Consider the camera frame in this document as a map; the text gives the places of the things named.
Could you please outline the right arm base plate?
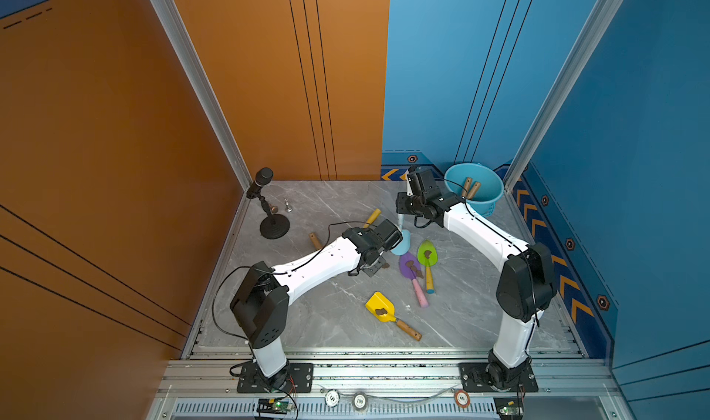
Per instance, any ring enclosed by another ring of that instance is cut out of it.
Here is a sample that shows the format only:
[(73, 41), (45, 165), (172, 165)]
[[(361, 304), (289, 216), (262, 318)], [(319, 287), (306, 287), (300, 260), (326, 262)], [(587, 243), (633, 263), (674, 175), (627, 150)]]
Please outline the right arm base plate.
[(461, 363), (458, 369), (466, 392), (539, 392), (531, 359), (512, 369), (498, 363)]

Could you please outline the green pointed shovel wooden handle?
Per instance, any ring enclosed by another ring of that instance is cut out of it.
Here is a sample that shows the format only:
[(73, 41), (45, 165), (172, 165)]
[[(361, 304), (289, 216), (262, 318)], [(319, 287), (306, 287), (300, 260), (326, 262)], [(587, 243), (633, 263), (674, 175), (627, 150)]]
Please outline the green pointed shovel wooden handle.
[(462, 187), (462, 196), (466, 198), (469, 194), (469, 190), (471, 190), (471, 185), (473, 185), (473, 180), (471, 178), (467, 178), (464, 181), (464, 185)]

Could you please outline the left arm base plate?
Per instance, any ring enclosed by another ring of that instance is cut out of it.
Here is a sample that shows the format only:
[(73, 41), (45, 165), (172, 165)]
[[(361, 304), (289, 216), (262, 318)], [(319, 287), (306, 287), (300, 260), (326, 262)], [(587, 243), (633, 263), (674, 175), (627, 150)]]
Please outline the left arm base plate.
[(249, 362), (240, 368), (237, 382), (238, 393), (310, 393), (314, 383), (314, 365), (287, 362), (275, 375), (266, 377), (258, 364)]

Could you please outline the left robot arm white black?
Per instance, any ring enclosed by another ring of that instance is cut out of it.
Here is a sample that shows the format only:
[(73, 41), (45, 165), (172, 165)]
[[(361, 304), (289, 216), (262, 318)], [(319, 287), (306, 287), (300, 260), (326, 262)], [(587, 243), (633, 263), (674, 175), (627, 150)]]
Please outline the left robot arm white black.
[(403, 240), (399, 227), (385, 219), (346, 229), (323, 248), (289, 263), (249, 267), (229, 308), (251, 347), (256, 375), (267, 388), (281, 390), (290, 383), (290, 362), (281, 342), (290, 305), (340, 274), (375, 275), (383, 253)]

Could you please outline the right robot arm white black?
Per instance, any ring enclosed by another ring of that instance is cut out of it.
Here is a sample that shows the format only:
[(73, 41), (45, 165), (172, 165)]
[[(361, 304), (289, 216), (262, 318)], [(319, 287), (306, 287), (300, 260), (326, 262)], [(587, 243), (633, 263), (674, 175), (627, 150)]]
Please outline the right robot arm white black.
[(497, 341), (488, 353), (486, 383), (500, 392), (518, 388), (532, 373), (529, 348), (545, 310), (558, 294), (551, 251), (503, 231), (454, 192), (442, 190), (428, 168), (412, 167), (406, 192), (396, 200), (401, 216), (424, 218), (482, 253), (498, 270), (496, 297), (503, 311)]

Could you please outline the light blue scoop trowel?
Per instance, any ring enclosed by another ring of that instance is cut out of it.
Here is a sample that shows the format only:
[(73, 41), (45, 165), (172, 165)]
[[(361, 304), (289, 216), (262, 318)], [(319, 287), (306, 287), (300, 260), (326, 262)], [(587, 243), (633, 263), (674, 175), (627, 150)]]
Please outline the light blue scoop trowel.
[(410, 251), (410, 231), (404, 228), (405, 216), (398, 214), (398, 228), (401, 235), (399, 243), (391, 249), (391, 253), (397, 256), (403, 256)]

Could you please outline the light green trowel wooden handle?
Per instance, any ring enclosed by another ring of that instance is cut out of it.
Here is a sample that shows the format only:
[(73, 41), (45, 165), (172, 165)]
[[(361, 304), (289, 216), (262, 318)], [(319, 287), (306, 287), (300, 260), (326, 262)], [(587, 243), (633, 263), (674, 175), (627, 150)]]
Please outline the light green trowel wooden handle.
[(467, 199), (473, 200), (473, 198), (475, 198), (475, 195), (480, 190), (480, 188), (481, 188), (481, 183), (479, 181), (475, 181), (475, 183), (473, 183), (473, 185), (471, 185), (471, 190), (469, 190), (469, 194), (467, 196)]

